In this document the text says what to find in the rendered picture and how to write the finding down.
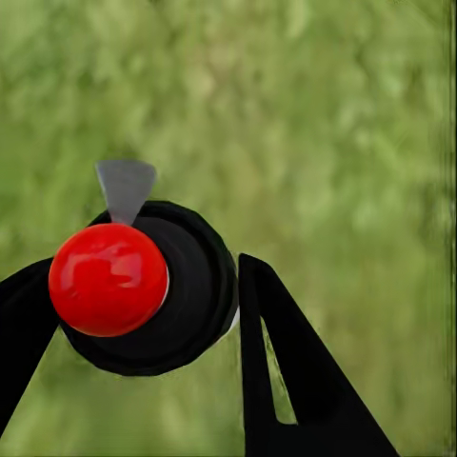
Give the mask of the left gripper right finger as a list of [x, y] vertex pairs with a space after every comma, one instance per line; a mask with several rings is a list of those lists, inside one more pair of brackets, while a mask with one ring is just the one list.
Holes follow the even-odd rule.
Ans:
[[[246, 457], [399, 457], [281, 278], [239, 256]], [[261, 318], [298, 425], [276, 419]]]

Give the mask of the pesticide atomizer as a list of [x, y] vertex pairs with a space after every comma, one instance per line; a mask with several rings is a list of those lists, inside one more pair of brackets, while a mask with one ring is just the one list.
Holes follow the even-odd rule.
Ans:
[[195, 210], [148, 201], [156, 166], [106, 157], [95, 168], [108, 210], [50, 264], [60, 327], [108, 372], [160, 376], [189, 365], [239, 323], [232, 252]]

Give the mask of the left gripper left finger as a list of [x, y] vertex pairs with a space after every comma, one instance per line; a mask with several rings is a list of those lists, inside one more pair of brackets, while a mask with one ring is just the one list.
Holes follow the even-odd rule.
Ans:
[[60, 328], [49, 293], [52, 259], [0, 282], [0, 436], [53, 332]]

